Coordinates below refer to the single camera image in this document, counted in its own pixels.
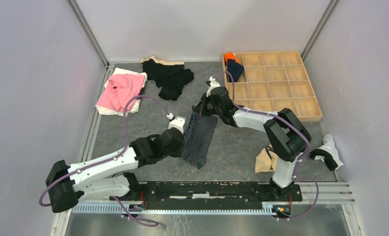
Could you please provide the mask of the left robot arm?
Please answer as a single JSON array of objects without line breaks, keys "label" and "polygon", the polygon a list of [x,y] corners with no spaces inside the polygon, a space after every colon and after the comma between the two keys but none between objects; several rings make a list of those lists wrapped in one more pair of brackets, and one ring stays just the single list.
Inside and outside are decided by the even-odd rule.
[{"label": "left robot arm", "polygon": [[45,194],[52,212],[60,213],[79,202],[126,197],[135,200],[140,187],[127,171],[153,165],[165,157],[177,157],[184,146],[183,128],[170,127],[162,134],[138,138],[115,152],[97,159],[68,165],[64,160],[53,164],[47,178]]}]

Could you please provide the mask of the navy striped boxer underwear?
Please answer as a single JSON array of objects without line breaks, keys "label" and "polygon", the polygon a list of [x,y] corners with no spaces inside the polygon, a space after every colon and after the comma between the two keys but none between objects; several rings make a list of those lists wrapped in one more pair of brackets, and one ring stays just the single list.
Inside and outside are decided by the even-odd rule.
[{"label": "navy striped boxer underwear", "polygon": [[184,147],[181,151],[182,160],[202,168],[207,162],[207,152],[217,125],[217,117],[201,116],[193,112],[188,127],[184,133]]}]

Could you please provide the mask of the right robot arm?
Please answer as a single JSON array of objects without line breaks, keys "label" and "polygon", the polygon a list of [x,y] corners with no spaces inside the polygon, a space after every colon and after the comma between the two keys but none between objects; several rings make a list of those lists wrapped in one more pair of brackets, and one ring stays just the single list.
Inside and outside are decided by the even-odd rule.
[{"label": "right robot arm", "polygon": [[204,116],[218,116],[226,125],[264,132],[278,161],[270,179],[270,195],[281,201],[289,193],[295,177],[296,163],[310,150],[311,135],[289,109],[263,112],[240,106],[229,98],[225,87],[204,93],[193,111]]}]

